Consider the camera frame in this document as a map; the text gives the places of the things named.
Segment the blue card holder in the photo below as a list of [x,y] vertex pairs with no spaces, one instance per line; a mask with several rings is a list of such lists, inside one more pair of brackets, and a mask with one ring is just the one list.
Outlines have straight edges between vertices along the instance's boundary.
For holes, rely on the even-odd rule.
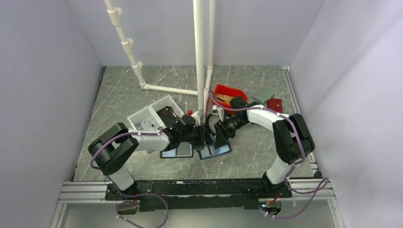
[[214,148],[214,145],[208,145],[204,147],[192,147],[199,155],[201,160],[218,157],[227,153],[232,152],[232,147],[230,144],[219,147],[218,149]]

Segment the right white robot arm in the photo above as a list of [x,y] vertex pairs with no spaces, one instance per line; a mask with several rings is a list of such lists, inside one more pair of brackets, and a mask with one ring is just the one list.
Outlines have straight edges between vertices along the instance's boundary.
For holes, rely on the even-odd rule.
[[292,169],[302,163],[315,150],[315,143],[301,114],[282,114],[261,104],[247,103],[242,96],[230,100],[230,107],[225,111],[234,114],[215,125],[216,149],[229,144],[235,132],[247,124],[258,124],[274,135],[277,157],[265,172],[262,192],[267,197],[274,197],[280,191],[280,183],[290,175]]

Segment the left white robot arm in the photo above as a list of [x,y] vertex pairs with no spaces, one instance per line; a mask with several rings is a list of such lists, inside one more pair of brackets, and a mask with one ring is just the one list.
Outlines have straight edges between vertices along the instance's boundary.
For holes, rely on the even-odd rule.
[[166,127],[152,131],[129,130],[117,123],[95,139],[88,147],[90,167],[100,170],[118,187],[118,194],[129,200],[136,195],[135,180],[125,163],[136,151],[171,151],[181,143],[193,148],[213,145],[214,140],[202,123],[190,115],[170,117]]

